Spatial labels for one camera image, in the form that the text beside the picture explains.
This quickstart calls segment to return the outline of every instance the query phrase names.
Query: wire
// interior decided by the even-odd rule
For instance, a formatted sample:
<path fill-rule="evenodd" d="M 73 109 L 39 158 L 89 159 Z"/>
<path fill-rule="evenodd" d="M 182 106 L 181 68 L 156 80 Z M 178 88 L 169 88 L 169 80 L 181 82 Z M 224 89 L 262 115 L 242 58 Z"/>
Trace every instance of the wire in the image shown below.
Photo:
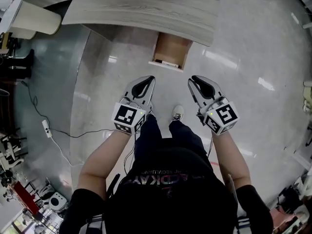
<path fill-rule="evenodd" d="M 30 95 L 29 85 L 28 85 L 25 81 L 22 81 L 21 83 L 22 83 L 24 86 L 26 86 L 26 87 L 28 88 L 28 95 L 29 95 L 31 104 L 33 104 L 33 106 L 34 106 L 36 112 L 37 112 L 41 117 L 44 117 L 44 118 L 47 119 L 47 121 L 48 121 L 48 126 L 49 126 L 49 128 L 50 128 L 51 123 L 50 123 L 50 120 L 49 120 L 48 116 L 41 114 L 41 113 L 38 111 L 38 109 L 37 109 L 37 105 L 38 105 L 38 98 L 37 98 L 37 96 L 35 96 L 34 99 L 32 99 L 32 97 L 31 97 L 31 95 Z"/>
<path fill-rule="evenodd" d="M 127 159 L 130 157 L 130 155 L 131 155 L 132 153 L 134 153 L 134 151 L 135 151 L 135 146 L 136 146 L 137 134 L 138 134 L 138 133 L 140 133 L 140 132 L 136 132 L 136 133 L 135 133 L 135 143 L 134 143 L 134 145 L 133 145 L 133 148 L 132 148 L 131 151 L 127 154 L 127 156 L 125 157 L 125 159 L 124 159 L 124 161 L 123 161 L 123 169 L 124 169 L 126 175 L 128 174 L 127 171 L 126 171 L 126 162 L 127 162 Z"/>
<path fill-rule="evenodd" d="M 9 95 L 10 95 L 10 93 L 8 91 L 0 88 L 0 96 L 6 97 Z"/>
<path fill-rule="evenodd" d="M 34 106 L 36 112 L 37 112 L 41 117 L 46 118 L 46 120 L 48 121 L 48 126 L 49 126 L 49 129 L 50 129 L 50 130 L 54 130 L 54 131 L 57 131 L 57 132 L 66 134 L 67 136 L 69 136 L 69 137 L 71 137 L 71 138 L 80 138 L 81 136 L 84 136 L 84 135 L 87 134 L 87 133 L 97 133 L 97 132 L 101 132 L 101 131 L 105 131 L 105 130 L 113 131 L 113 130 L 111 130 L 111 129 L 100 129 L 100 130 L 96 130 L 96 131 L 88 131 L 88 132 L 85 132 L 85 133 L 83 133 L 82 135 L 79 135 L 79 136 L 71 136 L 71 135 L 68 134 L 67 132 L 64 132 L 64 131 L 61 131 L 61 130 L 58 130 L 58 129 L 51 128 L 51 122 L 50 122 L 48 116 L 41 114 L 41 113 L 39 112 L 39 110 L 37 109 L 37 105 L 38 105 L 38 98 L 37 98 L 37 96 L 35 96 L 34 98 L 32 98 L 32 97 L 31 97 L 31 94 L 30 94 L 29 85 L 28 85 L 25 81 L 22 81 L 21 83 L 22 83 L 24 86 L 26 86 L 26 87 L 28 88 L 28 95 L 29 95 L 29 98 L 30 98 L 31 103 L 33 104 L 33 106 Z"/>
<path fill-rule="evenodd" d="M 79 163 L 79 164 L 77 164 L 77 165 L 72 165 L 71 162 L 68 160 L 68 158 L 66 158 L 66 157 L 64 156 L 63 151 L 62 151 L 61 147 L 59 146 L 59 144 L 57 144 L 57 143 L 55 142 L 55 140 L 54 140 L 52 137 L 51 137 L 51 140 L 58 146 L 58 148 L 59 148 L 59 150 L 60 150 L 60 154 L 62 154 L 63 158 L 66 159 L 66 161 L 68 162 L 68 164 L 69 164 L 71 167 L 75 167 L 75 166 L 79 166 L 79 165 L 84 165 L 83 163 Z"/>
<path fill-rule="evenodd" d="M 54 128 L 50 128 L 50 129 L 51 129 L 51 130 L 54 130 L 54 131 L 57 131 L 57 132 L 60 132 L 60 133 L 63 133 L 63 134 L 66 134 L 67 136 L 69 136 L 69 137 L 71 137 L 71 138 L 80 138 L 81 136 L 84 136 L 84 135 L 87 134 L 87 133 L 97 133 L 97 132 L 106 131 L 106 130 L 108 130 L 108 131 L 114 131 L 114 130 L 112 130 L 112 129 L 100 129 L 100 130 L 96 130 L 96 131 L 88 131 L 88 132 L 85 132 L 84 134 L 79 135 L 79 136 L 72 136 L 72 135 L 70 135 L 70 134 L 68 134 L 68 133 L 66 133 L 66 132 L 61 131 L 61 130 L 57 130 L 57 129 L 54 129 Z"/>
<path fill-rule="evenodd" d="M 210 147 L 209 147 L 209 152 L 208 152 L 208 154 L 207 154 L 207 157 L 209 157 L 209 155 L 210 155 L 211 149 L 213 148 L 213 144 L 214 144 L 214 142 L 213 142 L 213 137 L 211 136 L 211 139 L 210 139 Z"/>

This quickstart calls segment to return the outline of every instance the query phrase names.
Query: shoe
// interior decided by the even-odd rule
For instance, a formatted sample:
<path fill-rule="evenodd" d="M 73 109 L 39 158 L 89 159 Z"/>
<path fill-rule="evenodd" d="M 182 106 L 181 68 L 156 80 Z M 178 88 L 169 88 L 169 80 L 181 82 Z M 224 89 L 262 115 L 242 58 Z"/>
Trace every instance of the shoe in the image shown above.
<path fill-rule="evenodd" d="M 154 112 L 153 112 L 153 104 L 152 104 L 152 102 L 150 102 L 149 107 L 150 107 L 150 111 L 147 113 L 147 116 L 148 115 L 153 115 L 155 117 Z"/>
<path fill-rule="evenodd" d="M 181 105 L 178 105 L 174 108 L 174 111 L 172 112 L 172 121 L 179 120 L 182 121 L 184 116 L 184 108 Z"/>

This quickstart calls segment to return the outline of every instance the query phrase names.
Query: white device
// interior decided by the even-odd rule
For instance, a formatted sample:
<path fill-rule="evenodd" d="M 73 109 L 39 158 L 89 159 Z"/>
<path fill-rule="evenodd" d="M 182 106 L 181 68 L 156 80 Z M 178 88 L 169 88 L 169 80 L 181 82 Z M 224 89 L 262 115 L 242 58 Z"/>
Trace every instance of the white device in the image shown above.
<path fill-rule="evenodd" d="M 146 120 L 146 112 L 152 108 L 155 77 L 140 77 L 130 82 L 120 102 L 115 104 L 112 121 L 117 130 L 135 134 Z"/>
<path fill-rule="evenodd" d="M 233 102 L 221 105 L 206 112 L 204 123 L 216 134 L 220 135 L 230 130 L 239 120 Z"/>
<path fill-rule="evenodd" d="M 45 133 L 47 134 L 47 137 L 51 138 L 52 137 L 51 129 L 46 119 L 42 121 L 42 125 L 43 125 Z"/>
<path fill-rule="evenodd" d="M 49 199 L 49 207 L 54 212 L 60 212 L 67 206 L 67 199 L 60 193 L 54 193 Z"/>
<path fill-rule="evenodd" d="M 203 76 L 192 76 L 188 86 L 199 105 L 197 116 L 203 125 L 206 124 L 216 135 L 234 127 L 239 120 L 238 112 L 234 103 L 222 94 L 217 83 Z"/>
<path fill-rule="evenodd" d="M 112 121 L 117 130 L 135 134 L 146 119 L 146 111 L 126 104 L 116 103 Z"/>

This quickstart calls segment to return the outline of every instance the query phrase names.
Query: desk drawer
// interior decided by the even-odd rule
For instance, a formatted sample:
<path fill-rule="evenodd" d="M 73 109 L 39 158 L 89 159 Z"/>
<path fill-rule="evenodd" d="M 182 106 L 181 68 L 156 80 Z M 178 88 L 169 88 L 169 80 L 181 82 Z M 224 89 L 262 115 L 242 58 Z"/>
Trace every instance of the desk drawer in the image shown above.
<path fill-rule="evenodd" d="M 153 60 L 149 61 L 149 64 L 183 72 L 191 45 L 191 40 L 159 33 L 154 47 Z"/>

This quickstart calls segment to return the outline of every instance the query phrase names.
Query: shoulder strap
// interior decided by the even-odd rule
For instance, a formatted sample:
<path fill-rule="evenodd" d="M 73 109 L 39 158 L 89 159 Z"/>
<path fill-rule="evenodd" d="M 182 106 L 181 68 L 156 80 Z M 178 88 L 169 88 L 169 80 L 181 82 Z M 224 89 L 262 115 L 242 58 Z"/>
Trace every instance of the shoulder strap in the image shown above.
<path fill-rule="evenodd" d="M 120 178 L 120 174 L 116 174 L 114 179 L 113 179 L 113 181 L 112 181 L 112 183 L 108 187 L 107 192 L 106 192 L 108 197 L 113 196 L 113 194 L 114 194 L 114 187 L 115 187 L 117 181 L 119 180 L 119 178 Z"/>
<path fill-rule="evenodd" d="M 234 181 L 232 179 L 232 176 L 229 174 L 230 179 L 230 187 L 231 187 L 231 193 L 234 195 L 234 199 L 237 203 L 237 224 L 234 228 L 233 234 L 251 234 L 252 230 L 250 228 L 250 221 L 249 218 L 246 216 L 240 216 L 241 212 L 245 212 L 243 208 L 241 207 L 240 203 L 238 202 Z"/>
<path fill-rule="evenodd" d="M 79 234 L 106 234 L 103 216 L 94 216 L 89 223 L 81 227 Z"/>

